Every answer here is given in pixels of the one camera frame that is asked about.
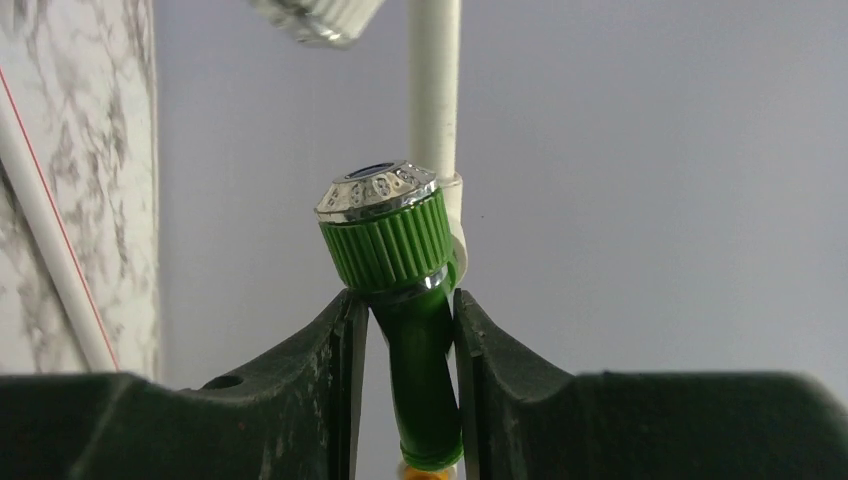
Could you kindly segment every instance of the hose nozzle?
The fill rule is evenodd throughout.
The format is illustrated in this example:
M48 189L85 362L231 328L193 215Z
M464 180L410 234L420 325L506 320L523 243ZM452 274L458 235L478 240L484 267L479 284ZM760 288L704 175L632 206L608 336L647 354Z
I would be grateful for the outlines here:
M389 347L404 460L439 471L462 456L446 355L456 260L432 172L408 162L337 178L315 208L342 281L371 307Z

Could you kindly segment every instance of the red line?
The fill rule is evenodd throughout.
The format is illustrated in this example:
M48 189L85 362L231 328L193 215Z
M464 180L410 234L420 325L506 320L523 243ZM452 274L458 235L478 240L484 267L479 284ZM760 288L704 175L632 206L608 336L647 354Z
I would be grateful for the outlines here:
M88 304L94 312L94 318L97 319L97 326L100 327L100 334L103 336L103 341L106 342L106 348L109 350L109 356L112 357L112 364L115 366L115 370L120 370L118 367L118 359L115 357L115 352L112 351L112 345L109 343L109 337L106 335L106 329L103 327L103 320L100 318L100 312L97 310L97 305L94 303L94 299L91 296L91 290L88 288L88 282L85 281L85 276L82 274L82 269L79 266L79 261L77 261L74 248L71 246L71 241L68 239L68 233L65 231L65 224L62 223L62 217L59 215L59 209L56 208L56 202L53 201L53 194L50 192L47 181L44 179L44 172L41 170L41 165L38 163L38 158L35 156L35 150L33 150L32 143L29 141L29 135L27 135L26 129L24 128L24 122L21 120L21 115L18 113L18 106L15 104L15 99L12 97L11 90L9 90L9 84L6 83L6 75L3 74L2 67L0 67L0 80L3 82L3 88L6 90L6 96L9 97L9 102L11 102L12 110L15 112L15 118L18 121L18 126L21 128L24 140L26 140L29 154L32 157L32 163L35 165L35 169L38 170L38 176L41 178L41 186L44 188L44 193L47 194L48 200L50 200L50 207L53 209L53 216L59 224L59 230L62 231L62 238L65 240L65 246L68 248L68 253L70 253L71 259L74 261L74 267L77 270L80 282L82 282L82 288L85 290L85 296L88 298Z

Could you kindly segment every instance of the green knurled ring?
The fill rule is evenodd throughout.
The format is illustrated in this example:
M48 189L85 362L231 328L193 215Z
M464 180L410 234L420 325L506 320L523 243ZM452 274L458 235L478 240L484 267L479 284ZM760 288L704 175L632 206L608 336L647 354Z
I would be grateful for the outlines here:
M413 285L438 272L453 255L441 189L381 217L322 223L321 233L342 282L360 293Z

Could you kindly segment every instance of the yellow fitting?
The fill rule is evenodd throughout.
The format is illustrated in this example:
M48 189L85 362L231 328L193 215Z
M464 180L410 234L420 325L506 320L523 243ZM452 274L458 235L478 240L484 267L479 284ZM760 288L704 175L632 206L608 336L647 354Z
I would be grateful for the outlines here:
M422 472L407 466L403 471L403 480L449 480L450 474L447 470L441 472Z

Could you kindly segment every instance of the white pipe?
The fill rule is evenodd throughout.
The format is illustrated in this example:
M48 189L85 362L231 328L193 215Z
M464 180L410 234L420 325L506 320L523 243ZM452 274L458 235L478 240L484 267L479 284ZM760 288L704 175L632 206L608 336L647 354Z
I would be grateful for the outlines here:
M450 180L456 162L461 0L409 1L410 161Z
M118 362L100 313L68 239L50 187L0 67L0 161L21 204L90 371L116 371Z

